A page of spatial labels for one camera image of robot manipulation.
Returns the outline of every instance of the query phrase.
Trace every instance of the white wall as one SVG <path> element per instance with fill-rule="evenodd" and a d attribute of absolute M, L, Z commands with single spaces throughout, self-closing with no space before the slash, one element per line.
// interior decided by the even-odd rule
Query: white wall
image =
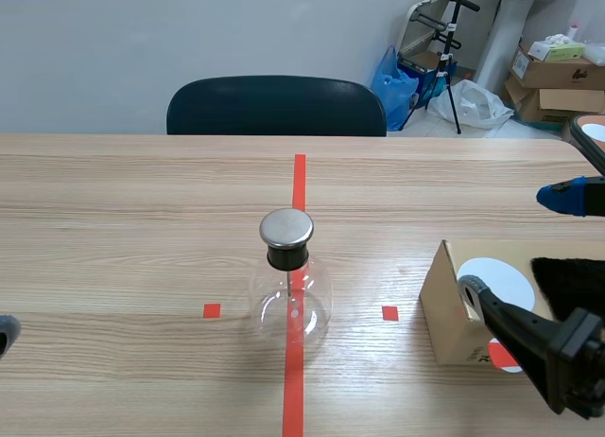
<path fill-rule="evenodd" d="M 596 9 L 586 24 L 579 32 L 579 38 L 587 43 L 605 43 L 605 0 L 597 0 Z"/>
<path fill-rule="evenodd" d="M 590 24 L 595 25 L 598 16 L 603 19 L 605 0 L 554 0 L 534 2 L 526 27 L 523 43 L 533 44 L 549 35 L 566 33 L 572 24 L 579 25 L 578 39 L 587 33 Z"/>
<path fill-rule="evenodd" d="M 369 83 L 419 0 L 0 0 L 0 132 L 164 133 L 215 76 Z"/>
<path fill-rule="evenodd" d="M 465 7 L 460 9 L 458 30 L 454 38 L 462 43 L 462 48 L 453 51 L 459 66 L 476 70 L 483 48 L 487 44 L 488 34 L 493 24 L 493 17 L 499 0 L 470 0 L 481 7 L 474 12 Z M 444 22 L 450 22 L 454 13 L 454 4 L 450 4 L 443 16 Z"/>

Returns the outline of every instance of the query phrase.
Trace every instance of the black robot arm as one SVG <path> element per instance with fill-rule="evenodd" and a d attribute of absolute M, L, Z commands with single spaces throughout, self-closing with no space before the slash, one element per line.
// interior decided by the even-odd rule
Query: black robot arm
<path fill-rule="evenodd" d="M 476 276 L 458 280 L 460 297 L 523 368 L 551 410 L 569 409 L 589 419 L 605 407 L 603 322 L 576 309 L 551 322 L 499 300 Z"/>

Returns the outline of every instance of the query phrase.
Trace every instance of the folding stand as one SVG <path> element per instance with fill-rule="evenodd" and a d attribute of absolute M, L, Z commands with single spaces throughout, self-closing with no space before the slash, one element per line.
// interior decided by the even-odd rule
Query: folding stand
<path fill-rule="evenodd" d="M 460 124 L 458 123 L 458 114 L 456 113 L 456 105 L 454 104 L 454 97 L 452 96 L 452 80 L 451 80 L 450 74 L 448 73 L 447 70 L 451 69 L 452 58 L 454 57 L 454 55 L 450 52 L 452 50 L 452 47 L 454 47 L 455 49 L 459 49 L 459 43 L 454 40 L 454 32 L 456 32 L 458 15 L 460 13 L 460 7 L 464 6 L 467 9 L 471 9 L 472 11 L 479 11 L 480 7 L 472 2 L 469 2 L 468 0 L 451 0 L 451 1 L 455 1 L 456 6 L 454 7 L 454 14 L 452 16 L 452 21 L 450 23 L 448 23 L 447 25 L 444 25 L 440 21 L 431 19 L 430 17 L 428 17 L 424 14 L 420 14 L 415 19 L 412 18 L 411 20 L 422 23 L 431 28 L 435 28 L 435 36 L 433 38 L 436 40 L 439 40 L 439 41 L 443 41 L 445 43 L 445 48 L 443 49 L 443 53 L 441 54 L 441 59 L 439 62 L 439 66 L 437 68 L 437 73 L 435 73 L 433 80 L 428 85 L 428 87 L 426 87 L 426 90 L 420 97 L 420 100 L 422 100 L 425 97 L 426 93 L 428 93 L 430 91 L 430 95 L 429 95 L 428 100 L 426 101 L 426 105 L 424 106 L 424 109 L 425 110 L 428 109 L 428 103 L 433 98 L 433 94 L 435 93 L 435 87 L 437 86 L 437 81 L 439 80 L 439 78 L 445 78 L 445 84 L 447 87 L 447 92 L 450 96 L 450 103 L 452 104 L 452 111 L 454 113 L 454 119 L 456 120 L 456 128 L 458 129 L 458 134 L 462 134 L 462 130 L 460 129 Z M 441 34 L 443 31 L 447 31 L 447 36 L 444 36 Z M 401 130 L 404 128 L 404 126 L 406 125 L 406 123 L 410 119 L 410 117 L 414 114 L 414 112 L 416 111 L 416 108 L 417 108 L 417 105 L 414 105 L 414 107 L 410 111 L 409 115 L 407 116 L 407 119 L 404 122 L 404 125 L 401 127 Z"/>

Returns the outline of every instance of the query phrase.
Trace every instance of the red tape marker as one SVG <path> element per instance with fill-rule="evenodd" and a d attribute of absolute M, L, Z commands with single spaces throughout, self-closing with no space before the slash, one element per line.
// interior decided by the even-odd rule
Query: red tape marker
<path fill-rule="evenodd" d="M 306 156 L 294 157 L 294 185 L 292 206 L 305 211 L 306 207 Z M 292 298 L 298 309 L 287 306 L 283 437 L 304 436 L 304 272 L 292 272 Z"/>
<path fill-rule="evenodd" d="M 220 317 L 220 303 L 207 303 L 204 305 L 204 319 L 218 319 Z"/>
<path fill-rule="evenodd" d="M 399 322 L 399 309 L 397 306 L 382 306 L 382 318 L 385 321 Z"/>
<path fill-rule="evenodd" d="M 492 359 L 493 366 L 496 368 L 513 374 L 523 372 L 517 360 L 512 357 L 504 345 L 496 338 L 488 344 L 488 353 Z"/>

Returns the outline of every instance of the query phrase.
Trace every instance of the red sticker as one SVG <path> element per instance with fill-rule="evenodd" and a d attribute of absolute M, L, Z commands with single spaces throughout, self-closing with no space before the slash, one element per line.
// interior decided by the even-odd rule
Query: red sticker
<path fill-rule="evenodd" d="M 492 364 L 496 368 L 512 374 L 523 372 L 523 369 L 519 367 L 517 360 L 512 357 L 499 340 L 493 339 L 490 341 L 488 344 L 488 352 L 490 353 Z"/>
<path fill-rule="evenodd" d="M 207 303 L 204 305 L 204 319 L 218 319 L 220 317 L 220 303 Z"/>
<path fill-rule="evenodd" d="M 399 310 L 397 306 L 382 306 L 382 318 L 385 321 L 399 322 Z"/>

